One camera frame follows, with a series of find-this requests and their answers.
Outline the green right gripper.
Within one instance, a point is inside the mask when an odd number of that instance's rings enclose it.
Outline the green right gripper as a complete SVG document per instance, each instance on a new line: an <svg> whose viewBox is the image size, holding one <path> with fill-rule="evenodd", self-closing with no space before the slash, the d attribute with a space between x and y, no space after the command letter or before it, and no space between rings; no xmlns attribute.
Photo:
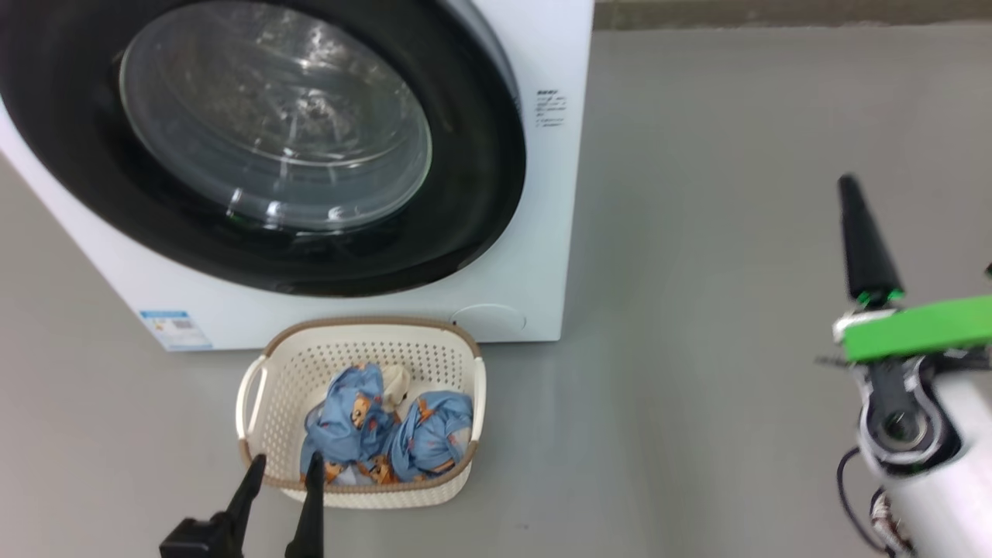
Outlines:
<svg viewBox="0 0 992 558"><path fill-rule="evenodd" d="M848 297L859 306L889 306L902 281L855 174L839 178L841 237ZM850 363L992 345L992 295L913 308L850 312L832 326Z"/></svg>

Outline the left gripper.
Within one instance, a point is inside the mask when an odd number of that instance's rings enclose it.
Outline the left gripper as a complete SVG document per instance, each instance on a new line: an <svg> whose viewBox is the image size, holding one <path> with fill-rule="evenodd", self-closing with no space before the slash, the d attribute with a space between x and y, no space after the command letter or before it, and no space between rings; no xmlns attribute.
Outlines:
<svg viewBox="0 0 992 558"><path fill-rule="evenodd" d="M184 519L178 523L160 544L160 558L243 558L241 547L266 465L265 453L251 460L229 505L220 513L221 519ZM284 558L325 558L325 479L325 460L321 453L312 453L304 480L307 497Z"/></svg>

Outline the blue bear print garment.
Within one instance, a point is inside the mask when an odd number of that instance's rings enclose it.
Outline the blue bear print garment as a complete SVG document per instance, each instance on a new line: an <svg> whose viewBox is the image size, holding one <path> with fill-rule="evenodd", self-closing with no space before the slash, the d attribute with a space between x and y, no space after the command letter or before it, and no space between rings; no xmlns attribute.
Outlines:
<svg viewBox="0 0 992 558"><path fill-rule="evenodd" d="M396 484L390 447L410 382L410 371L399 364L362 363L340 371L305 417L301 481L318 453L326 485Z"/></svg>
<svg viewBox="0 0 992 558"><path fill-rule="evenodd" d="M387 458L400 483L436 479L465 456L474 427L471 396L450 390L419 395L387 442Z"/></svg>

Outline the black round glass machine door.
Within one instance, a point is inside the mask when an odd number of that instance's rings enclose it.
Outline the black round glass machine door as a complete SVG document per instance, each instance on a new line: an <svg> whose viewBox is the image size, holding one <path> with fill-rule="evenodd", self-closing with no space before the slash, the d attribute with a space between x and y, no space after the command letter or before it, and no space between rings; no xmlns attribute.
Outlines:
<svg viewBox="0 0 992 558"><path fill-rule="evenodd" d="M14 137L116 232L287 295L439 281L523 194L478 0L0 0Z"/></svg>

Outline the cream perforated laundry basket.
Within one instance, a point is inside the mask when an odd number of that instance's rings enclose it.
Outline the cream perforated laundry basket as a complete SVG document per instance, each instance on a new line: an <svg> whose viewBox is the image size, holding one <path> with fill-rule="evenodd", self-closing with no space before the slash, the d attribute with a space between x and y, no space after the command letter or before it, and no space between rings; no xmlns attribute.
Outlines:
<svg viewBox="0 0 992 558"><path fill-rule="evenodd" d="M436 480L394 485L329 485L327 508L399 509L441 505L468 481L481 440L487 371L471 336L449 322L363 315L301 322L276 335L241 379L235 429L244 465L267 458L263 484L304 501L300 463L305 416L323 402L330 381L350 365L404 365L411 397L433 390L468 396L474 410L467 455Z"/></svg>

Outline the white washing machine body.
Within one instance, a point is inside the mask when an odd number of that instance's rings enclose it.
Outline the white washing machine body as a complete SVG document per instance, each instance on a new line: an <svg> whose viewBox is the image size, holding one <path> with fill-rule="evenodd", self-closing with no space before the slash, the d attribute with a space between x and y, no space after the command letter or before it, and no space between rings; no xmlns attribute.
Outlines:
<svg viewBox="0 0 992 558"><path fill-rule="evenodd" d="M0 154L141 321L139 311L185 311L213 350L254 350L300 322L403 315L450 322L468 306L499 304L525 315L524 331L481 343L561 337L573 236L580 138L596 0L478 0L503 43L518 84L527 166L507 229L480 257L439 281L386 295L315 297L251 288L202 274L145 250L74 200L14 137L0 102ZM563 127L536 128L536 92L568 97Z"/></svg>

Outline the blue energy label sticker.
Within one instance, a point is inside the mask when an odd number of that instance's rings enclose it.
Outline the blue energy label sticker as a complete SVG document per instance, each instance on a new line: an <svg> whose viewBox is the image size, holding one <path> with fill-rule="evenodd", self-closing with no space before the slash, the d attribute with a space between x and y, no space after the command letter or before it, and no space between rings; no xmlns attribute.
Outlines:
<svg viewBox="0 0 992 558"><path fill-rule="evenodd" d="M208 336L185 311L139 311L139 318L167 352L209 352Z"/></svg>

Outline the round white filter cover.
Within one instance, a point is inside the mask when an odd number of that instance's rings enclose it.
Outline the round white filter cover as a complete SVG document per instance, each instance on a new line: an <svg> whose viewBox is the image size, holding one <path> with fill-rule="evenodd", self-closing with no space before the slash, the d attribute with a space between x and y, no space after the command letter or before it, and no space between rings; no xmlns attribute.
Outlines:
<svg viewBox="0 0 992 558"><path fill-rule="evenodd" d="M451 324L460 326L475 339L503 339L524 331L525 315L510 306L479 304L461 308L450 316Z"/></svg>

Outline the small printed text label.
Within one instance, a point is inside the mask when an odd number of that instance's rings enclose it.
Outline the small printed text label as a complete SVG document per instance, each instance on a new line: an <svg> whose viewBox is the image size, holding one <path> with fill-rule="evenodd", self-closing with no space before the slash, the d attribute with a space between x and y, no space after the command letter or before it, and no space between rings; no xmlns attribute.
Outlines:
<svg viewBox="0 0 992 558"><path fill-rule="evenodd" d="M568 97L559 89L542 89L536 92L534 105L536 128L563 127L567 122Z"/></svg>

